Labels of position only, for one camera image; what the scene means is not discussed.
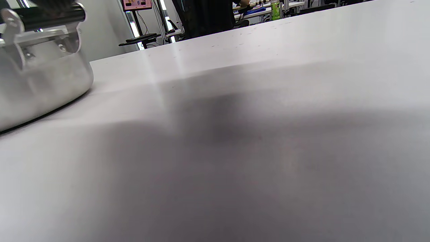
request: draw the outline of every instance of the table surface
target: table surface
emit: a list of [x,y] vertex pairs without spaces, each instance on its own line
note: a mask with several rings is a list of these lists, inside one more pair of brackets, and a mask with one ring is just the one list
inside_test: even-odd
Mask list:
[[0,137],[0,241],[428,241],[428,9],[92,62],[89,94]]

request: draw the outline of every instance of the person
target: person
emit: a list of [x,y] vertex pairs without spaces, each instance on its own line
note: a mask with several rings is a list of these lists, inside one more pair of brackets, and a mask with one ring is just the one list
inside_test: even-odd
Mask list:
[[209,26],[211,34],[233,29],[235,24],[233,3],[248,6],[249,0],[216,0],[211,1],[209,8]]

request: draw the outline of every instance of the black handle grip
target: black handle grip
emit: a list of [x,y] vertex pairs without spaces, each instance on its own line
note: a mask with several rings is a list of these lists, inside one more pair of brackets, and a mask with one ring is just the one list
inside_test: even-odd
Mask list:
[[39,7],[14,9],[24,24],[25,31],[34,31],[40,28],[50,28],[65,25],[72,22],[85,20],[85,11],[81,5],[73,5],[60,15],[45,12]]

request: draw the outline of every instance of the pink screen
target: pink screen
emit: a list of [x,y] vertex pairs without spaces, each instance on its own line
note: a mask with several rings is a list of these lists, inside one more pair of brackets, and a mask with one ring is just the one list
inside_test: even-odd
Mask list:
[[123,7],[125,11],[150,9],[151,0],[123,0]]

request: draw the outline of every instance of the cable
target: cable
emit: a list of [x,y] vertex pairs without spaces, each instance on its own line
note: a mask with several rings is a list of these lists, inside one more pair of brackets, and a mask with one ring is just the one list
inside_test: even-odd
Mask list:
[[139,11],[136,11],[136,12],[137,12],[137,15],[139,15],[140,20],[142,20],[143,24],[145,25],[146,31],[145,31],[145,33],[144,33],[144,34],[147,34],[147,33],[149,32],[149,31],[148,31],[148,26],[146,26],[146,23],[145,23],[145,21],[143,20],[142,16],[140,16]]

